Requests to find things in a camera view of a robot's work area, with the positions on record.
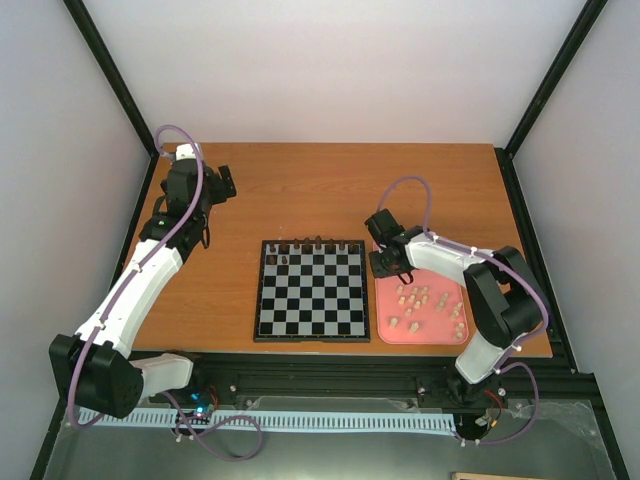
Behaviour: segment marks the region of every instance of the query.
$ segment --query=wooden tabletop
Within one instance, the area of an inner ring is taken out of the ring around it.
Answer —
[[[169,151],[175,145],[166,146]],[[386,187],[402,175],[424,176],[433,189],[430,227],[439,235],[484,248],[513,245],[518,233],[491,145],[203,144],[211,167],[229,165],[238,196],[213,207],[211,246],[195,248],[162,291],[136,339],[137,349],[206,352],[308,352],[369,355],[457,355],[466,345],[389,345],[377,334],[369,303],[369,343],[255,343],[262,240],[371,239],[363,222]],[[138,232],[151,217],[169,163],[154,174]],[[387,204],[405,227],[422,223],[425,193],[400,185]],[[369,269],[369,298],[375,299]],[[466,311],[470,312],[468,300]],[[525,356],[551,356],[546,335]]]

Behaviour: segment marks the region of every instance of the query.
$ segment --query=wall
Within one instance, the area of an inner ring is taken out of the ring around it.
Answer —
[[[517,171],[581,370],[595,372],[640,478],[640,4],[609,2]]]
[[[2,2],[0,26],[0,476],[19,479],[57,399],[49,343],[106,293],[147,160],[62,2]]]
[[[584,0],[86,3],[153,127],[503,146]]]

